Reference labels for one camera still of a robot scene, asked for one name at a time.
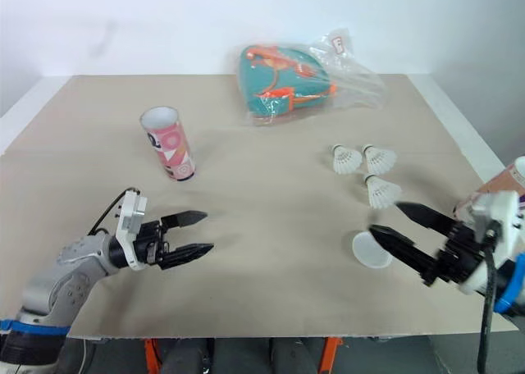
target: clear plastic wrap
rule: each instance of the clear plastic wrap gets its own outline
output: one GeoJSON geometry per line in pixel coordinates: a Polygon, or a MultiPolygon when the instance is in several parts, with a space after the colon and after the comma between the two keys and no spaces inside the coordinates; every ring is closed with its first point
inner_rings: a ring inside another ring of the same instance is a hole
{"type": "Polygon", "coordinates": [[[342,107],[381,107],[386,88],[359,65],[348,30],[311,45],[250,45],[240,54],[240,91],[256,125],[275,124],[342,107]]]}

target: teal bag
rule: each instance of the teal bag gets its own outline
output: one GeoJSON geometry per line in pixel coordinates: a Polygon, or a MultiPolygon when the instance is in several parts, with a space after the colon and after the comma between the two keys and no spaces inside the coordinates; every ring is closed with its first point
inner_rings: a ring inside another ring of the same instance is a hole
{"type": "Polygon", "coordinates": [[[321,105],[336,90],[321,64],[307,53],[256,45],[240,55],[239,86],[253,116],[262,118],[321,105]]]}

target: cardboard sheet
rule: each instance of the cardboard sheet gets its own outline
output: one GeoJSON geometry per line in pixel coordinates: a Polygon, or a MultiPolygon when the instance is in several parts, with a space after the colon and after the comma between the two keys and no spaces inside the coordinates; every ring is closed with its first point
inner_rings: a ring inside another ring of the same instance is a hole
{"type": "MultiPolygon", "coordinates": [[[[186,209],[209,213],[171,231],[172,247],[213,242],[215,249],[168,271],[125,269],[100,281],[72,335],[479,331],[480,296],[440,280],[427,288],[397,260],[367,269],[351,253],[352,237],[371,222],[428,253],[444,239],[395,208],[371,211],[362,176],[331,170],[330,145],[394,149],[399,162],[385,179],[401,185],[403,199],[444,213],[481,184],[407,78],[384,78],[383,110],[255,128],[244,123],[233,76],[75,77],[0,158],[0,315],[14,315],[31,275],[134,185],[148,197],[147,221],[186,209]],[[180,111],[197,162],[189,181],[165,176],[139,125],[140,114],[158,105],[180,111]]],[[[513,328],[498,317],[493,327],[513,328]]]]}

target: shuttlecock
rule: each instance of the shuttlecock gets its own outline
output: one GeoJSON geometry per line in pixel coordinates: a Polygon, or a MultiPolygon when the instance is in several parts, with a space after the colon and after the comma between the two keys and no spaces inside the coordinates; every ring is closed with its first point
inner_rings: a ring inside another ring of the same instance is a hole
{"type": "Polygon", "coordinates": [[[372,208],[388,208],[399,200],[403,192],[398,185],[375,175],[365,175],[364,182],[368,187],[368,202],[372,208]]]}
{"type": "Polygon", "coordinates": [[[377,148],[372,144],[363,146],[363,155],[367,159],[368,171],[374,175],[387,173],[397,159],[397,155],[392,150],[377,148]]]}
{"type": "Polygon", "coordinates": [[[334,171],[338,175],[355,172],[363,161],[363,156],[359,151],[343,147],[340,144],[332,147],[331,151],[334,156],[334,171]]]}

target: black cable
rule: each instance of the black cable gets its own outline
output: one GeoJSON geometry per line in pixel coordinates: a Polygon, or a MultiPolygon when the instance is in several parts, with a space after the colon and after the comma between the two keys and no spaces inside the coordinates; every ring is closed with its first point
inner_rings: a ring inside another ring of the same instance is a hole
{"type": "Polygon", "coordinates": [[[160,357],[160,354],[158,353],[157,351],[157,347],[155,346],[154,343],[151,344],[152,345],[152,348],[153,348],[153,352],[155,353],[155,358],[157,359],[157,361],[159,362],[159,364],[162,365],[162,359],[160,357]]]}
{"type": "Polygon", "coordinates": [[[494,256],[492,254],[492,247],[485,247],[486,262],[486,290],[485,303],[483,304],[483,318],[482,329],[480,331],[479,348],[477,350],[477,372],[485,374],[486,372],[486,356],[489,349],[489,338],[491,334],[492,312],[494,311],[495,302],[495,276],[496,269],[494,264],[494,256]]]}
{"type": "Polygon", "coordinates": [[[102,216],[100,216],[99,219],[95,222],[91,230],[89,230],[88,235],[94,235],[95,231],[97,230],[98,226],[102,221],[104,221],[104,218],[106,218],[107,214],[112,210],[112,208],[115,207],[115,205],[118,203],[119,200],[124,198],[124,195],[126,195],[126,191],[135,191],[137,194],[140,194],[140,191],[136,189],[135,187],[129,187],[123,190],[116,198],[113,200],[113,202],[110,203],[109,206],[107,206],[106,210],[103,212],[102,216]]]}
{"type": "Polygon", "coordinates": [[[107,231],[106,228],[97,228],[97,229],[95,230],[95,232],[94,232],[94,235],[96,235],[96,234],[97,234],[98,232],[100,232],[100,231],[104,232],[106,235],[109,235],[109,232],[107,231]]]}

